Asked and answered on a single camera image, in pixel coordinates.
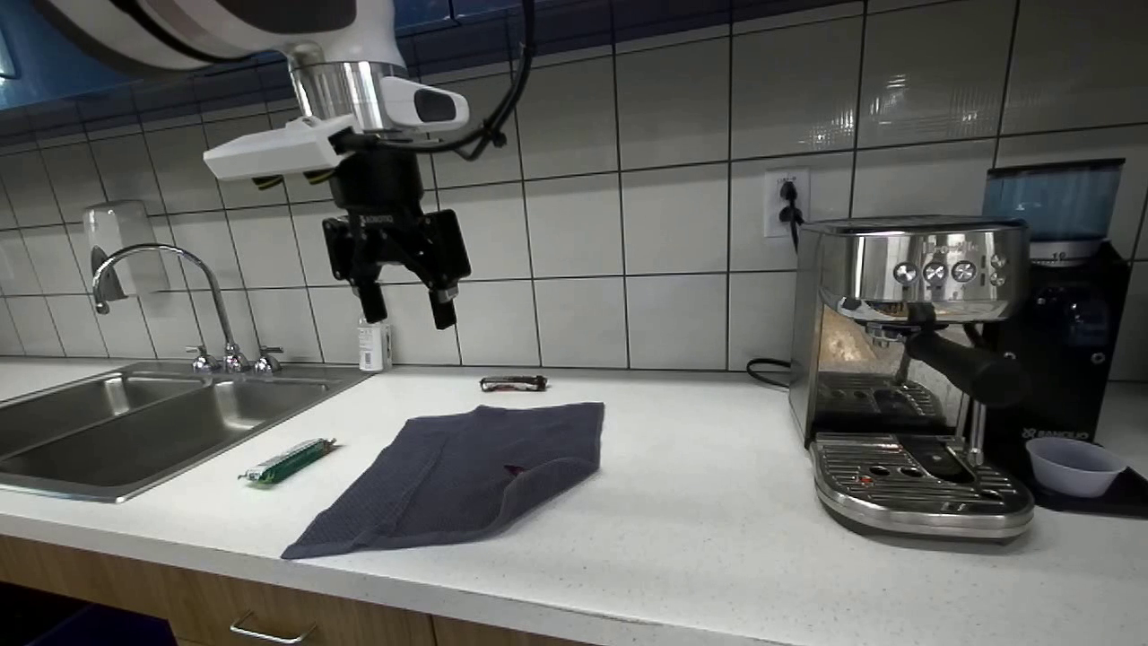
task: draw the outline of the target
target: white tile wall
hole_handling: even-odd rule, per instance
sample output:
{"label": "white tile wall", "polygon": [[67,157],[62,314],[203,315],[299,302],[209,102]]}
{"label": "white tile wall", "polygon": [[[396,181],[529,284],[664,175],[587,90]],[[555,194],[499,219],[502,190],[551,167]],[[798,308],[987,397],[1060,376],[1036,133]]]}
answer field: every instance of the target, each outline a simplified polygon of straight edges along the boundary
{"label": "white tile wall", "polygon": [[[1107,232],[1148,267],[1144,7],[867,0],[544,57],[507,146],[421,157],[422,206],[459,212],[472,278],[459,327],[434,330],[422,284],[386,267],[396,354],[622,370],[791,354],[798,263],[786,231],[765,237],[769,171],[812,175],[807,219],[977,214],[995,167],[1127,157]],[[511,70],[437,83],[483,115]],[[108,196],[145,202],[157,242],[203,255],[248,354],[285,346],[295,360],[355,363],[358,302],[329,278],[319,231],[342,214],[329,187],[221,187],[200,162],[209,144],[295,108],[209,102],[176,115],[172,102],[140,90],[145,115],[115,128],[66,125],[0,146],[0,351],[218,351],[203,284],[172,259],[172,295],[89,314],[87,246],[66,219]],[[1142,267],[1121,380],[1148,380],[1135,336],[1148,323]]]}

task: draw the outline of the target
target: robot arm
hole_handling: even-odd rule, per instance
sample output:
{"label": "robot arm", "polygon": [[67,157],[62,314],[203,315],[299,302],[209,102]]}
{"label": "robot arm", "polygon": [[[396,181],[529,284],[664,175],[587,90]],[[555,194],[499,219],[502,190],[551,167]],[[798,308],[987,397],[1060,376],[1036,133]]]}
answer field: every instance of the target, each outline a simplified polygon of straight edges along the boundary
{"label": "robot arm", "polygon": [[322,175],[349,219],[322,224],[329,269],[358,290],[364,315],[385,320],[377,274],[408,267],[452,327],[457,284],[469,278],[452,212],[422,214],[421,152],[477,157],[502,140],[535,49],[535,0],[525,0],[525,61],[494,115],[457,144],[426,144],[469,121],[468,98],[404,76],[391,0],[38,0],[89,49],[135,70],[190,72],[280,49],[300,120],[248,133],[203,155],[218,181],[272,187],[289,171]]}

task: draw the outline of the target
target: machine button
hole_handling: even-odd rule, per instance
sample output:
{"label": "machine button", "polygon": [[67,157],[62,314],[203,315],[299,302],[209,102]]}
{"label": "machine button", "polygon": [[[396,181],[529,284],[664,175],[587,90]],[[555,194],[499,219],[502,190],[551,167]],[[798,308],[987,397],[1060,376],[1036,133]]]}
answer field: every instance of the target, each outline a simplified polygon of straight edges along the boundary
{"label": "machine button", "polygon": [[908,289],[910,281],[920,281],[920,274],[908,263],[896,263],[893,281]]}
{"label": "machine button", "polygon": [[946,281],[946,267],[945,263],[930,263],[922,274],[926,274],[930,289],[939,289]]}
{"label": "machine button", "polygon": [[958,284],[973,284],[973,281],[977,281],[977,267],[973,267],[973,263],[956,263],[952,278],[956,278]]}

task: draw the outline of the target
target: black coffee grinder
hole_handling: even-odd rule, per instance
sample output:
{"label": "black coffee grinder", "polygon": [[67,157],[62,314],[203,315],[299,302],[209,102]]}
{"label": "black coffee grinder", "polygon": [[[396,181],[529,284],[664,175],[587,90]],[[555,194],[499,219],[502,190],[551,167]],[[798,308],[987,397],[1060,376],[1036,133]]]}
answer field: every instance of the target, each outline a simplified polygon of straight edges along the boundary
{"label": "black coffee grinder", "polygon": [[1031,481],[1026,442],[1097,430],[1130,267],[1106,242],[1124,162],[995,168],[987,219],[1031,228],[1024,314],[987,346],[1031,376],[1031,397],[987,413],[987,461]]}

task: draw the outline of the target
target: wooden cabinet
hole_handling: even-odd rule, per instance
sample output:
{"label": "wooden cabinet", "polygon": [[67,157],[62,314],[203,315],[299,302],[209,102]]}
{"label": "wooden cabinet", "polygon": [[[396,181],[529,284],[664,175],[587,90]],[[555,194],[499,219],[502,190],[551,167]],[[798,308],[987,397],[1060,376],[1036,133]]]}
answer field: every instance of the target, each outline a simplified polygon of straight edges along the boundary
{"label": "wooden cabinet", "polygon": [[0,540],[0,580],[165,619],[181,646],[569,646],[20,540]]}

